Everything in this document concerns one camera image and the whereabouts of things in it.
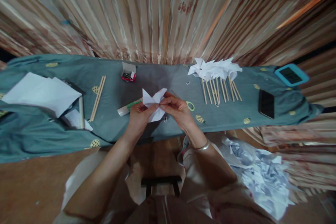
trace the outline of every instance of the glue stick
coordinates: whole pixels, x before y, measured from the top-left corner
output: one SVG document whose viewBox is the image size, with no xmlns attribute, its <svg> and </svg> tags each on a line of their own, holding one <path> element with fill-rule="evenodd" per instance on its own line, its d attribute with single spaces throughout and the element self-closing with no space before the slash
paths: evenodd
<svg viewBox="0 0 336 224">
<path fill-rule="evenodd" d="M 130 103 L 130 104 L 127 104 L 126 106 L 121 107 L 120 109 L 118 109 L 118 110 L 117 110 L 117 111 L 118 111 L 118 114 L 119 114 L 120 116 L 124 116 L 124 115 L 128 114 L 128 113 L 130 112 L 130 110 L 131 110 L 131 107 L 132 107 L 133 105 L 135 105 L 135 104 L 140 103 L 140 102 L 142 102 L 142 97 L 141 97 L 139 100 L 136 100 L 136 101 L 134 101 L 134 102 L 132 102 L 132 103 Z"/>
</svg>

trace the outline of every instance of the silver bangle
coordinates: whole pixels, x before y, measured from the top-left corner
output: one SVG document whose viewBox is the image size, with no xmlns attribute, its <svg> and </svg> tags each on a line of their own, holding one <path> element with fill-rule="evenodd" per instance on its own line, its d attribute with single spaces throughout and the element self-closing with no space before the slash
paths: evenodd
<svg viewBox="0 0 336 224">
<path fill-rule="evenodd" d="M 194 150 L 195 151 L 205 151 L 209 146 L 210 146 L 210 141 L 207 139 L 207 143 L 203 147 L 194 149 Z"/>
</svg>

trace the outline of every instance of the smartphone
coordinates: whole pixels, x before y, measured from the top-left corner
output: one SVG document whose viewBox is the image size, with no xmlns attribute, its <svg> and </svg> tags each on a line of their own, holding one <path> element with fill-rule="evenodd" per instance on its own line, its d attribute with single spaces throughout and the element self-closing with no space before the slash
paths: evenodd
<svg viewBox="0 0 336 224">
<path fill-rule="evenodd" d="M 274 95 L 264 90 L 259 93 L 259 113 L 274 119 Z"/>
</svg>

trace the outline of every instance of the blue cloth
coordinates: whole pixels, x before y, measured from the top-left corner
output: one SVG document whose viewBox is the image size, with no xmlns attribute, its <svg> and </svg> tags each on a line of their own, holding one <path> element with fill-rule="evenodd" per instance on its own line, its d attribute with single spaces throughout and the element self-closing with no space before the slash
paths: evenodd
<svg viewBox="0 0 336 224">
<path fill-rule="evenodd" d="M 58 64 L 47 67 L 48 63 Z M 7 69 L 0 72 L 0 93 L 7 93 L 28 72 L 43 77 L 56 76 L 84 94 L 86 120 L 90 119 L 96 99 L 92 87 L 99 86 L 103 75 L 106 75 L 106 81 L 95 120 L 90 122 L 92 132 L 70 129 L 61 119 L 52 118 L 41 108 L 0 101 L 0 111 L 8 111 L 0 117 L 0 162 L 79 151 L 90 148 L 95 139 L 100 146 L 114 143 L 124 133 L 129 120 L 129 115 L 120 117 L 117 109 L 141 98 L 142 88 L 150 95 L 167 88 L 181 99 L 192 102 L 195 106 L 192 116 L 200 115 L 204 119 L 204 123 L 196 121 L 203 132 L 299 124 L 314 118 L 323 108 L 308 103 L 298 87 L 287 90 L 288 87 L 273 73 L 275 66 L 264 66 L 266 71 L 261 71 L 262 67 L 259 66 L 243 68 L 243 72 L 235 79 L 243 101 L 233 102 L 230 96 L 230 100 L 225 103 L 219 88 L 221 103 L 217 108 L 210 104 L 209 98 L 205 105 L 201 81 L 193 75 L 187 75 L 187 66 L 134 64 L 137 65 L 137 73 L 136 81 L 132 83 L 121 79 L 122 64 L 116 60 L 48 54 L 10 61 Z M 259 90 L 254 84 L 275 96 L 275 119 L 258 112 Z M 71 109 L 79 110 L 78 101 L 74 102 Z M 290 115 L 290 111 L 295 111 L 295 115 Z M 183 133 L 170 115 L 165 116 L 167 122 L 162 119 L 147 125 L 140 144 Z M 244 124 L 245 118 L 250 120 L 249 124 Z"/>
</svg>

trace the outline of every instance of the digital clock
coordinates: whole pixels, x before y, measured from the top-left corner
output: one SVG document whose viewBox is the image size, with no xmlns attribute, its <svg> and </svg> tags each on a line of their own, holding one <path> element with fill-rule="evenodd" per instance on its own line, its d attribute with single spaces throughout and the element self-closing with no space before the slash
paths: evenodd
<svg viewBox="0 0 336 224">
<path fill-rule="evenodd" d="M 287 86 L 297 86 L 309 81 L 309 76 L 305 74 L 297 65 L 288 64 L 274 71 Z"/>
</svg>

